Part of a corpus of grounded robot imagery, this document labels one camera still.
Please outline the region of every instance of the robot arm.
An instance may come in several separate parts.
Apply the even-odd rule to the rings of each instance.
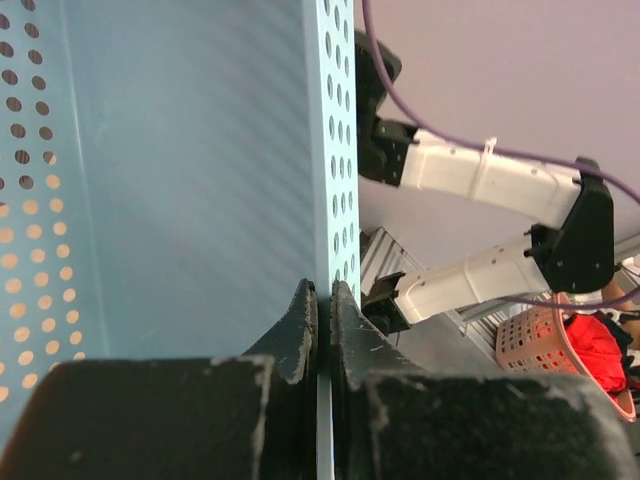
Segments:
[[[391,331],[399,331],[498,297],[549,290],[588,293],[611,280],[613,201],[600,179],[578,169],[495,155],[491,142],[477,152],[380,119],[376,110],[384,90],[371,76],[366,37],[356,40],[360,175],[397,188],[466,197],[535,222],[524,235],[457,263],[378,279],[363,297],[365,315],[385,317]],[[399,60],[382,52],[387,70],[397,77]],[[584,158],[576,162],[597,167]]]

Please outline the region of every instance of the perforated metal sheet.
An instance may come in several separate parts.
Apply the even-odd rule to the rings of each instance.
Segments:
[[[0,2],[0,445],[56,362],[238,354],[302,277],[358,297],[351,9]]]

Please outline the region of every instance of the pink plastic basket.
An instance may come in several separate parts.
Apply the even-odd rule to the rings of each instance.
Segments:
[[[496,361],[512,372],[576,373],[598,385],[571,347],[560,310],[533,307],[503,322],[496,339]],[[636,408],[629,389],[621,392],[616,402],[600,385],[598,388],[624,421],[635,422]]]

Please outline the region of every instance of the red cloth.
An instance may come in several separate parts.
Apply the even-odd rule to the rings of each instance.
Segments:
[[[591,315],[576,315],[566,330],[571,346],[600,386],[608,393],[624,390],[622,353],[609,329]]]

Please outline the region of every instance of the blue plastic bin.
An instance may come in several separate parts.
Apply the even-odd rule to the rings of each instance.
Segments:
[[[59,362],[239,354],[303,277],[359,295],[352,8],[0,1],[0,446]]]

